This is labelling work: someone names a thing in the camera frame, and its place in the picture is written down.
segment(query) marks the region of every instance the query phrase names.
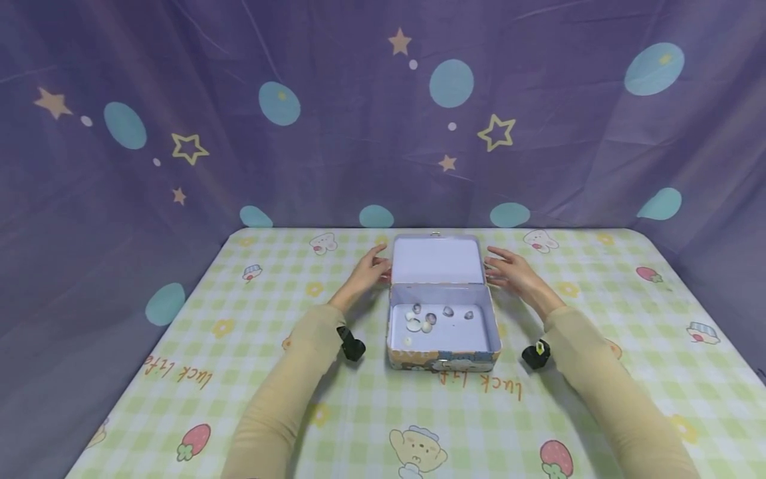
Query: black object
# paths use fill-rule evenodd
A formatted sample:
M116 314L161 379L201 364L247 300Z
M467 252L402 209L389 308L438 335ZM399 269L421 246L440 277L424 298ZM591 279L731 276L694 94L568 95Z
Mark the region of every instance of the black object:
M354 335L351 334L351 330L349 328L341 326L337 329L337 331L338 336L340 336L340 339L343 342L340 347L343 349L345 358L356 363L362 358L362 356L365 355L367 346L365 346L361 340L357 340Z
M522 359L532 369L540 369L551 357L551 347L543 340L539 340L534 346L524 349Z

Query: purple backdrop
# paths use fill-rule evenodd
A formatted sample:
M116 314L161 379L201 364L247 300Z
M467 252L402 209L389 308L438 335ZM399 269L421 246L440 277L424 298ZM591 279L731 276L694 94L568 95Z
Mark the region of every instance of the purple backdrop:
M243 222L634 228L766 369L765 15L0 2L0 477L66 474Z

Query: blue polka dot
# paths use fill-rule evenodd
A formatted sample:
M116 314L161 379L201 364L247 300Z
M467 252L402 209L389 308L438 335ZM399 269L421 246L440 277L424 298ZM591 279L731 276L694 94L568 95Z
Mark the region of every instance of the blue polka dot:
M443 61L431 74L429 88L440 107L459 107L473 92L473 72L460 60Z
M139 149L146 144L146 127L133 108L113 101L103 108L103 119L112 138L120 145L128 149Z
M625 88L634 95L654 95L672 85L683 70L683 51L656 43L639 53L625 73Z
M295 93L276 81L267 81L258 91L260 110L271 123L287 126L300 116L300 102Z
M681 201L681 193L677 189L663 188L638 211L636 216L658 221L671 219L681 208Z
M183 286L178 283L166 284L146 304L146 319L156 326L167 326L173 322L185 302Z
M529 210L519 203L502 203L492 209L489 220L498 228L514 228L529 221Z
M394 216L380 205L369 205L359 212L359 223L365 228L390 228L394 224Z
M240 210L240 219L245 226L251 228L271 228L274 226L266 213L252 205L245 206Z

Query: long sleeve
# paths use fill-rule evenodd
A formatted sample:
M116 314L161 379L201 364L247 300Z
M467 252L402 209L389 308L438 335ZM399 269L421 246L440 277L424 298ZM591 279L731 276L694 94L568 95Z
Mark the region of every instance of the long sleeve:
M343 314L315 306L295 325L290 348L245 409L229 447L222 479L284 479L306 407L342 341Z
M673 425L583 313L559 308L545 331L558 370L601 426L625 478L699 477Z

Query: outlined star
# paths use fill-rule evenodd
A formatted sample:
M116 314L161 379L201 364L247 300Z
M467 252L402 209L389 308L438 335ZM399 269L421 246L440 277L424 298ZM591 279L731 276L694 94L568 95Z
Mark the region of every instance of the outlined star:
M516 124L516 119L500 121L500 118L498 118L497 115L493 113L492 116L489 118L489 127L486 130L482 130L479 132L479 138L486 141L486 151L491 152L492 150L494 150L500 145L511 146L513 144L513 140L511 139L511 128L513 128L513 125L515 124ZM489 136L489 133L491 133L492 130L495 129L495 125L504 126L506 128L506 138L500 139L493 143L492 137Z
M181 206L185 206L184 200L186 200L186 195L184 195L184 192L181 191L181 187L179 186L178 189L173 190L173 202L181 203Z
M172 156L175 158L186 158L186 161L188 161L190 165L194 166L199 156L210 155L210 153L208 153L208 151L202 148L202 145L199 144L199 135L181 136L176 133L170 134L173 137L173 142L175 143L175 149L173 150L172 154ZM191 156L189 156L188 153L181 151L181 142L186 143L190 141L194 141L194 147L197 149L197 151L192 153Z
M449 155L444 155L444 159L439 162L439 165L444 168L443 172L446 172L448 169L455 169L456 159L457 158L450 158Z
M409 53L407 53L407 44L412 41L412 38L405 37L404 33L401 31L401 27L399 27L399 31L396 32L395 37L389 37L388 41L390 41L394 45L394 55L397 53L403 53L410 56Z
M64 105L64 95L51 95L47 90L40 87L38 90L40 91L40 100L36 100L34 104L50 111L53 118L58 120L61 115L72 114L69 108Z

